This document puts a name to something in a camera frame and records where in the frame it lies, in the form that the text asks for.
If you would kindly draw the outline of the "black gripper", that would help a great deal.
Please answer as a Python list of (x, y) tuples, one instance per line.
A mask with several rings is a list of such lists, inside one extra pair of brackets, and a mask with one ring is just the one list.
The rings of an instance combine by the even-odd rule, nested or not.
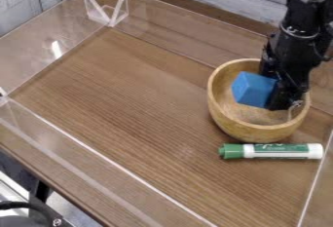
[(270, 111), (287, 110), (303, 103), (311, 70), (329, 60), (333, 34), (318, 28), (313, 33), (279, 25), (262, 49), (259, 74), (277, 80), (266, 101)]

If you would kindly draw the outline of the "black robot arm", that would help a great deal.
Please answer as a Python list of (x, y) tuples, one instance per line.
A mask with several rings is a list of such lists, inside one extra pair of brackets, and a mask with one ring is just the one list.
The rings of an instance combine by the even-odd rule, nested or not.
[(267, 110), (286, 110), (303, 100), (309, 75), (329, 61), (333, 41), (333, 0), (286, 0), (278, 30), (262, 49), (259, 74), (275, 79)]

